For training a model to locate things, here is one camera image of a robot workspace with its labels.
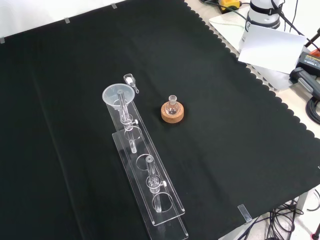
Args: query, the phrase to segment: plastic funnel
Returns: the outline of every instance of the plastic funnel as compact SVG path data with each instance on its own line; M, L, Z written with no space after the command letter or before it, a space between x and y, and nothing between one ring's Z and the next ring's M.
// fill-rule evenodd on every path
M119 111L121 110L121 106L118 98L118 90L123 91L126 105L131 103L131 101L135 98L135 91L131 86L123 83L110 85L103 91L103 101L113 107L115 110Z

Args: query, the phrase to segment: yellow device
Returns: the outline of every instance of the yellow device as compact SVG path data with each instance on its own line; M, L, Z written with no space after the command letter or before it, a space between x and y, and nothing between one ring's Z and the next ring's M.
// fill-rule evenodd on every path
M240 8L240 1L237 0L218 0L218 3L220 5L226 6L228 8L231 8L232 10L237 10ZM219 6L219 9L221 11L222 14L228 13L230 12L228 9L226 9L225 7L221 7Z

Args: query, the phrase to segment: black cloth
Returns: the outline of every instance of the black cloth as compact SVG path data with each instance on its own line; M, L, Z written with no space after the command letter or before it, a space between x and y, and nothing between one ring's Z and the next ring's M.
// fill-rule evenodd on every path
M102 100L128 73L190 239L320 184L320 141L182 0L116 5L0 45L1 239L148 239ZM178 124L161 119L172 94Z

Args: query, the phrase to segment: clear acrylic rack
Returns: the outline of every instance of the clear acrylic rack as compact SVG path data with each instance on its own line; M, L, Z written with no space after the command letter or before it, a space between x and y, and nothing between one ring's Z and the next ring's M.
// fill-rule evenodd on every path
M114 84L102 94L116 129L113 140L150 238L187 239L180 217L185 209L133 102L139 91L131 86Z

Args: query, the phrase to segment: black clamp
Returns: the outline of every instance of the black clamp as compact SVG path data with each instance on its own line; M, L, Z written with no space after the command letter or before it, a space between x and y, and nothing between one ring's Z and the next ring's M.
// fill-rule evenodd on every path
M284 5L284 2L279 4L279 6L275 5L274 4L274 1L272 0L272 5L274 8L261 8L261 7L258 7L256 5L254 5L252 3L252 1L250 2L250 7L252 8L253 11L257 12L257 13L260 13L260 14L266 14L266 15L274 15L274 14L280 14L282 12L282 7Z

